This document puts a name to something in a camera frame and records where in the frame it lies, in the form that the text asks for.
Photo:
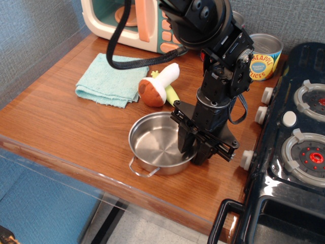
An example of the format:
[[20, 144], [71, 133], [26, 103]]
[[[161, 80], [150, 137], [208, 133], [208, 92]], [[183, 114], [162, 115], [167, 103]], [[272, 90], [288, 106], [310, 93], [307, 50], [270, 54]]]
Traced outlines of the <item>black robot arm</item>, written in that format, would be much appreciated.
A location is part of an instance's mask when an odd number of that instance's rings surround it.
[[192, 162], [203, 164], [214, 154], [229, 161], [239, 142], [228, 129], [237, 100], [249, 90], [253, 41], [233, 17], [229, 1], [161, 1], [176, 39], [204, 56], [197, 103], [176, 101], [172, 119], [178, 123], [178, 149], [197, 152]]

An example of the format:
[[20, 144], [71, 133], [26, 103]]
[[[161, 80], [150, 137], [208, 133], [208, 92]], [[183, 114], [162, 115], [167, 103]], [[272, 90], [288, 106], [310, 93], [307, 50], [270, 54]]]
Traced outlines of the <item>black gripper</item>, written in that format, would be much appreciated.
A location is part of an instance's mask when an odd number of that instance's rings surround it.
[[195, 105], [182, 101], [174, 102], [171, 119], [178, 124], [178, 149], [181, 153], [192, 150], [197, 144], [191, 162], [202, 165], [214, 154], [226, 161], [233, 159], [239, 147], [238, 140], [228, 128], [230, 113], [235, 100], [227, 100], [222, 106], [207, 106], [197, 101]]

